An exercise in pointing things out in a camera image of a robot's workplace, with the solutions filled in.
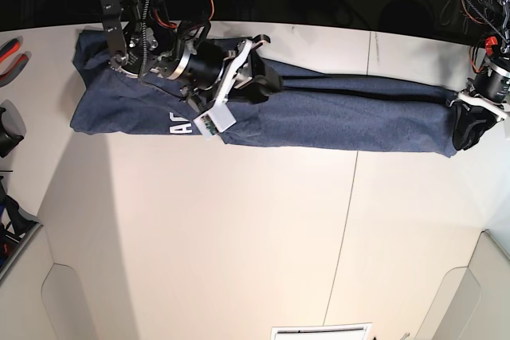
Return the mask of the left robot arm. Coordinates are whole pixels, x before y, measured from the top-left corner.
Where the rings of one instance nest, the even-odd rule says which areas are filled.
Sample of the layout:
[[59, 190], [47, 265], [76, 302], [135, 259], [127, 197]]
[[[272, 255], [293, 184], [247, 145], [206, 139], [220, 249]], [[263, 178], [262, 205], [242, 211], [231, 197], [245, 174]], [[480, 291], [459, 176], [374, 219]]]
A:
[[509, 119], [504, 105], [509, 97], [509, 0], [461, 0], [465, 14], [489, 28], [482, 38], [484, 58], [476, 65], [477, 50], [469, 60], [475, 74], [449, 104], [455, 107], [455, 150], [468, 150], [497, 123]]

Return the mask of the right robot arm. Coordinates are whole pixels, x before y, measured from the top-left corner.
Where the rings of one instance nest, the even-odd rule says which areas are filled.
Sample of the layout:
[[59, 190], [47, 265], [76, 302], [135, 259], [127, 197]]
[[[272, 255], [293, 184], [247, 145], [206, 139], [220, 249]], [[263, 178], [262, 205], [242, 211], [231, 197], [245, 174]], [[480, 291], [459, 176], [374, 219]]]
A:
[[233, 48], [208, 37], [214, 0], [198, 17], [179, 23], [168, 17], [165, 0], [100, 4], [112, 68], [140, 83], [149, 73], [178, 81], [178, 98], [198, 113], [228, 100], [261, 104], [283, 90], [281, 76], [257, 52], [268, 36], [241, 39]]

